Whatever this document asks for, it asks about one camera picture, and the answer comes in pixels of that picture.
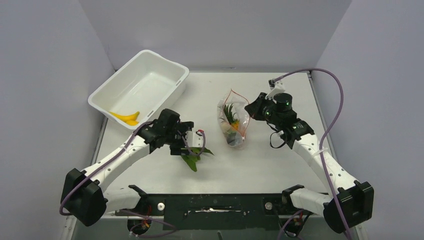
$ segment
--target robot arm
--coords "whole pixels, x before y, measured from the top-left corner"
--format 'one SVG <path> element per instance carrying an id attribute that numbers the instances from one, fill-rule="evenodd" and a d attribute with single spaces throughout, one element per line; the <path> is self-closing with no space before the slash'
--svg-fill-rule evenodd
<path id="1" fill-rule="evenodd" d="M 281 82 L 269 81 L 271 92 L 261 92 L 259 97 L 245 107 L 250 117 L 274 125 L 278 135 L 290 149 L 301 156 L 324 184 L 328 194 L 306 189 L 302 185 L 290 187 L 282 192 L 282 202 L 289 207 L 305 209 L 324 217 L 336 233 L 345 231 L 341 217 L 333 199 L 320 153 L 324 156 L 331 183 L 336 190 L 343 215 L 348 226 L 354 227 L 372 216 L 374 189 L 368 182 L 360 183 L 343 169 L 325 150 L 319 150 L 318 138 L 314 130 L 297 118 L 292 109 L 292 96 L 284 93 Z"/>
<path id="2" fill-rule="evenodd" d="M 104 213 L 135 208 L 145 192 L 135 185 L 120 189 L 108 186 L 136 161 L 165 144 L 169 145 L 171 155 L 189 154 L 184 140 L 190 147 L 204 146 L 204 139 L 192 132 L 193 126 L 193 122 L 180 122 L 178 113 L 164 109 L 151 126 L 141 127 L 135 137 L 130 136 L 105 158 L 82 171 L 71 170 L 65 178 L 61 202 L 78 184 L 84 183 L 65 201 L 64 208 L 86 226 L 97 222 Z"/>

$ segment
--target white wall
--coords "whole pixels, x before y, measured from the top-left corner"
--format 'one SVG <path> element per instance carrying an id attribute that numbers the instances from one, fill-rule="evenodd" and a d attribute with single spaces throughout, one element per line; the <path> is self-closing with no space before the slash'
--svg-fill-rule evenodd
<path id="1" fill-rule="evenodd" d="M 422 0 L 353 0 L 317 64 L 344 86 L 330 135 L 343 166 L 374 186 L 374 240 L 424 236 L 423 10 Z M 336 84 L 320 73 L 313 79 L 329 122 Z"/>
<path id="2" fill-rule="evenodd" d="M 77 0 L 0 1 L 0 239 L 58 239 L 66 173 L 87 166 L 113 68 Z"/>
<path id="3" fill-rule="evenodd" d="M 143 49 L 191 69 L 314 66 L 351 0 L 79 0 L 115 69 Z"/>

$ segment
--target white plastic bin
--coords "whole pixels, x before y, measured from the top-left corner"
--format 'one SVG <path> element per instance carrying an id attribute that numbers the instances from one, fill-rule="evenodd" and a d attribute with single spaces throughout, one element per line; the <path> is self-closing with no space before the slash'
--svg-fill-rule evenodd
<path id="1" fill-rule="evenodd" d="M 129 60 L 88 98 L 88 103 L 110 120 L 130 130 L 157 117 L 186 89 L 189 69 L 159 54 L 143 50 Z M 139 111 L 137 125 L 131 126 L 109 112 L 131 115 Z"/>

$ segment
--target tabletop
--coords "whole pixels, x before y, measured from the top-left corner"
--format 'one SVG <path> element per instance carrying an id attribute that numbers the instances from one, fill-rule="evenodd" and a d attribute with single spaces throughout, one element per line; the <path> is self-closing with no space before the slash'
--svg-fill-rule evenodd
<path id="1" fill-rule="evenodd" d="M 190 73 L 185 92 L 170 109 L 181 115 L 181 121 L 193 121 L 194 129 L 204 130 L 206 147 L 214 155 L 202 155 L 197 172 L 193 172 L 180 156 L 170 155 L 169 148 L 164 146 L 134 163 L 109 188 L 137 185 L 148 194 L 260 194 L 281 193 L 300 184 L 325 192 L 315 173 L 288 146 L 270 147 L 273 131 L 265 122 L 250 120 L 243 149 L 228 147 L 219 128 L 217 105 L 230 89 L 252 102 L 260 92 L 270 91 L 268 80 L 283 74 Z M 286 93 L 293 96 L 292 107 L 297 117 L 321 138 L 324 125 L 307 73 L 296 73 L 282 81 Z M 108 121 L 97 159 L 107 156 L 130 134 L 129 129 Z M 325 141 L 324 146 L 328 147 L 329 142 Z"/>

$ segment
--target yellow banana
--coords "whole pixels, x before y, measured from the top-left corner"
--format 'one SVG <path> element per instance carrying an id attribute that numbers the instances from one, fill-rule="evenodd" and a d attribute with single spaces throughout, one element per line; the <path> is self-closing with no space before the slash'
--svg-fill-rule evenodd
<path id="1" fill-rule="evenodd" d="M 112 114 L 113 116 L 117 117 L 119 120 L 121 120 L 123 122 L 135 121 L 140 114 L 139 111 L 137 111 L 134 114 L 128 115 L 128 116 L 122 116 L 122 115 L 116 114 L 116 113 L 111 112 L 111 111 L 109 113 Z"/>
<path id="2" fill-rule="evenodd" d="M 138 121 L 134 121 L 134 120 L 129 120 L 129 121 L 126 121 L 125 123 L 130 125 L 130 126 L 135 126 L 135 125 L 139 124 Z"/>

